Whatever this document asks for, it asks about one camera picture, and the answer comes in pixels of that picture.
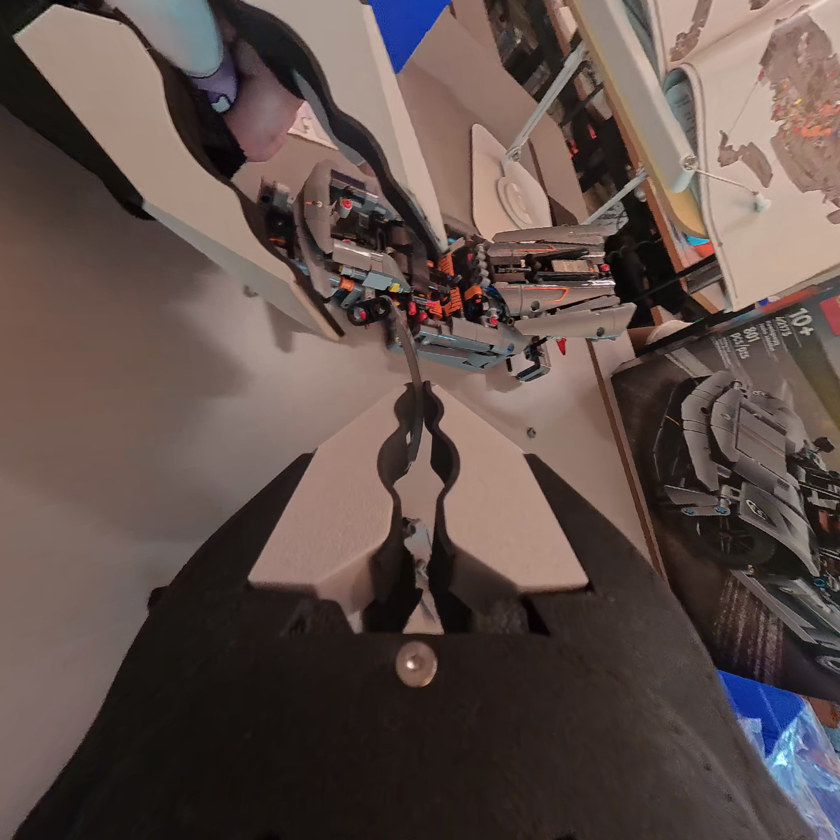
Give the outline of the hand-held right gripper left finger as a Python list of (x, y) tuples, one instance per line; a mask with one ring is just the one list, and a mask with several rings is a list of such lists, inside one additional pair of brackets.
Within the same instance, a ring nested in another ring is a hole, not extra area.
[(392, 389), (316, 449), (251, 587), (334, 602), (366, 631), (406, 629), (421, 596), (396, 484), (412, 465), (415, 408), (410, 384)]

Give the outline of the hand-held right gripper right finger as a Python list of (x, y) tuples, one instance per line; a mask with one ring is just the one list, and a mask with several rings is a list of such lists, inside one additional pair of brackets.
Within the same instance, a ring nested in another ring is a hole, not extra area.
[(526, 454), (442, 386), (424, 384), (435, 501), (428, 585), (442, 624), (525, 624), (535, 595), (589, 578)]

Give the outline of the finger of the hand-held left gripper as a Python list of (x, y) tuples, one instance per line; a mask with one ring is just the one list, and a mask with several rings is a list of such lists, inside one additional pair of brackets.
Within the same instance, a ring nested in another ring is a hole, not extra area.
[(357, 1), (224, 2), (224, 15), (281, 81), (316, 102), (430, 256), (448, 249), (437, 195), (373, 9)]
[(311, 281), (197, 138), (183, 74), (119, 17), (47, 8), (14, 42), (137, 190), (143, 210), (289, 318), (337, 342)]

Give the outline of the black curved lego strip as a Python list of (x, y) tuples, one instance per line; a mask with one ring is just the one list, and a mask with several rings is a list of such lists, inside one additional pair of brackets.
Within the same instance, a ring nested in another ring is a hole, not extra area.
[(403, 322), (396, 302), (393, 299), (387, 298), (385, 303), (389, 310), (385, 320), (385, 335), (388, 345), (391, 349), (396, 348), (398, 352), (402, 353), (411, 377), (409, 390), (412, 396), (413, 407), (411, 408), (410, 423), (406, 434), (406, 469), (410, 469), (417, 460), (424, 434), (424, 380), (414, 339), (408, 327)]

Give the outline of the grey lego car model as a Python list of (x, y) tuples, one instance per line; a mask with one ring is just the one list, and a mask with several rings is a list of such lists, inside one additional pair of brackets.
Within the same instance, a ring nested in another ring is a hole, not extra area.
[(550, 341), (614, 340), (632, 321), (594, 226), (458, 236), (433, 260), (375, 188), (325, 161), (295, 196), (262, 178), (257, 205), (317, 299), (355, 327), (383, 322), (391, 351), (530, 382), (550, 371)]

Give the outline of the lego car set box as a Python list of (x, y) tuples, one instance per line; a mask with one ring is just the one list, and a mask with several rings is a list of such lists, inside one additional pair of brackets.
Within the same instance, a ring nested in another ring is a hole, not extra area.
[(838, 277), (612, 375), (665, 577), (720, 669), (838, 704)]

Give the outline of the person's left hand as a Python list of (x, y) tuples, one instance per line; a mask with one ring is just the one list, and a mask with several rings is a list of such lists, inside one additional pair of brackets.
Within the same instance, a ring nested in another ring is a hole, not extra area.
[(287, 141), (302, 100), (286, 89), (251, 45), (232, 45), (238, 94), (223, 120), (247, 161), (269, 161)]

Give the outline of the blue plastic bin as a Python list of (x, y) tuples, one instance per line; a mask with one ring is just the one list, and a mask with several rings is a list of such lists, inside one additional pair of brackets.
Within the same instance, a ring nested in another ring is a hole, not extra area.
[(395, 73), (399, 73), (417, 47), (419, 24), (412, 1), (368, 1), (380, 29)]
[(758, 721), (748, 725), (751, 739), (760, 739), (769, 756), (787, 728), (805, 709), (805, 700), (793, 692), (719, 670), (718, 677), (737, 717)]

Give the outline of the white instruction booklet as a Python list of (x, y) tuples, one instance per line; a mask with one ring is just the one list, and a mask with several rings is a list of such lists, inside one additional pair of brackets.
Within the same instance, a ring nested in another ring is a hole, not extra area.
[(311, 143), (319, 144), (333, 150), (338, 149), (332, 135), (327, 131), (312, 110), (307, 101), (303, 101), (297, 111), (294, 123), (287, 132), (290, 136), (298, 137)]

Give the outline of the cluttered storage shelf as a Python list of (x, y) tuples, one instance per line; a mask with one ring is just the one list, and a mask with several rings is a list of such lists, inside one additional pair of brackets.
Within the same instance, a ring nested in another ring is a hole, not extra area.
[[(567, 64), (581, 35), (566, 2), (485, 2), (490, 31), (504, 69), (541, 103)], [(624, 188), (642, 167), (629, 128), (613, 105), (602, 73), (584, 59), (528, 139), (529, 161), (558, 219), (590, 216)], [(650, 270), (673, 269), (648, 182), (612, 210), (619, 245), (632, 245)]]

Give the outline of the white desk lamp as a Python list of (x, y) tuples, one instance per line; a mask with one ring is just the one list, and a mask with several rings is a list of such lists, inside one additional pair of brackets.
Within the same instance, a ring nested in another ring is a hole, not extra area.
[(570, 53), (528, 120), (508, 144), (502, 144), (482, 124), (470, 131), (471, 211), (484, 239), (498, 233), (521, 234), (551, 224), (550, 201), (539, 180), (521, 163), (522, 151), (534, 129), (588, 56), (585, 42)]

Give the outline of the clear plastic bag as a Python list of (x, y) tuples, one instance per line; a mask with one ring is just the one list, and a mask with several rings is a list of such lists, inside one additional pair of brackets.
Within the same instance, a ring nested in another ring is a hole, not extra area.
[(838, 729), (820, 722), (810, 702), (778, 733), (770, 719), (736, 712), (747, 740), (816, 838), (839, 838)]

